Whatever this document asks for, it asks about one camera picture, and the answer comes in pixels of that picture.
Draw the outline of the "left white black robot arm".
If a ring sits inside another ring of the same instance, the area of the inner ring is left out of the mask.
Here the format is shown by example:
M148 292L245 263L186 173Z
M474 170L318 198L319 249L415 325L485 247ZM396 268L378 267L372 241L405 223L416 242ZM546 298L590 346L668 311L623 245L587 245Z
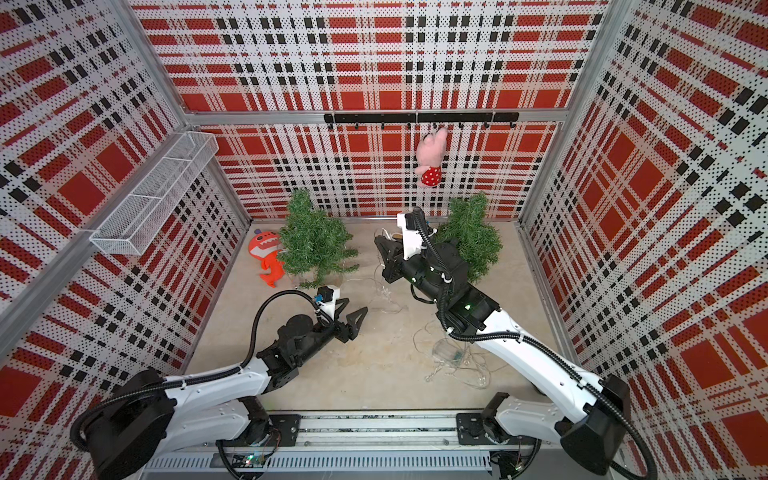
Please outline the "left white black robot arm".
M313 296L296 291L313 313L297 314L276 340L256 349L251 329L246 357L238 364L184 376L162 377L146 369L110 398L81 413L69 438L90 455L99 479L126 479L168 452L219 443L261 443L273 424L258 397L282 388L331 340L355 340L368 313L344 311L349 301L334 287Z

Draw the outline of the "clear star string light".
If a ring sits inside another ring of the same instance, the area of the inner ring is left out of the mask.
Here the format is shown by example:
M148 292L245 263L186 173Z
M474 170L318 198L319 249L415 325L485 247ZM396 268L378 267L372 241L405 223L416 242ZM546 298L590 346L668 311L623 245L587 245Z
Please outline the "clear star string light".
M353 258L341 262L343 268L357 268L349 272L331 272L325 276L324 282L341 290L341 296L347 296L354 305L366 306L370 312L381 315L395 315L408 310L393 291L393 287L383 278L384 261L374 240L381 235L388 239L400 237L393 227L389 229L376 226L374 223L351 225L352 249L358 251Z

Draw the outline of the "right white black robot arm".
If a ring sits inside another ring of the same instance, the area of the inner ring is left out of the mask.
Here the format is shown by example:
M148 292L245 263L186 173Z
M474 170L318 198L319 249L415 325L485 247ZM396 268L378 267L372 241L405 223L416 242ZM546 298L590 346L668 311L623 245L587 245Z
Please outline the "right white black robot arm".
M631 422L631 392L624 380L587 371L527 332L470 283L469 265L457 244L438 241L421 208L398 214L397 226L399 235L384 233L374 239L383 279L407 280L415 299L435 305L437 319L450 338L477 345L505 361L547 398L532 402L496 394L482 417L491 441L501 444L523 436L557 442L593 474L614 470L632 479L634 473L615 459L630 438L645 466L642 478L657 478L653 454Z

